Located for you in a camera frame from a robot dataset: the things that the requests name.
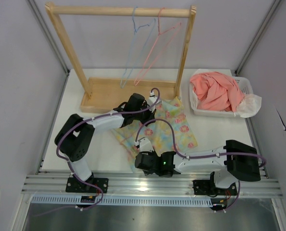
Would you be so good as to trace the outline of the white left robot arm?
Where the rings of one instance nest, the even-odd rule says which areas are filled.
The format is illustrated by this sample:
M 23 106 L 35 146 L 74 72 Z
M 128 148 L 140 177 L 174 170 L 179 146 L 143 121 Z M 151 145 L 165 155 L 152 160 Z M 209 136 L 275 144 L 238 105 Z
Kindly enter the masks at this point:
M 133 121 L 145 123 L 153 119 L 159 101 L 160 97 L 153 91 L 148 99 L 134 93 L 128 101 L 105 114 L 86 119 L 72 114 L 68 118 L 54 143 L 57 146 L 56 155 L 67 162 L 73 176 L 78 178 L 76 186 L 80 191 L 87 193 L 93 188 L 93 173 L 85 159 L 93 135 L 126 127 Z

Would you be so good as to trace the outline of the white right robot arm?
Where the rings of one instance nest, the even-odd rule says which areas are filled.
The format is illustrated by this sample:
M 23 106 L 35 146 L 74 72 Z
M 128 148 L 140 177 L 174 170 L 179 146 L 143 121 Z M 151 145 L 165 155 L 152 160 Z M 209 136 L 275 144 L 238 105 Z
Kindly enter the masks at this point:
M 235 140 L 227 140 L 216 149 L 190 154 L 167 151 L 158 155 L 147 138 L 135 144 L 139 151 L 135 167 L 145 175 L 170 178 L 176 174 L 207 171 L 211 174 L 208 187 L 213 194 L 220 194 L 237 181 L 260 181 L 260 168 L 265 164 L 254 147 Z

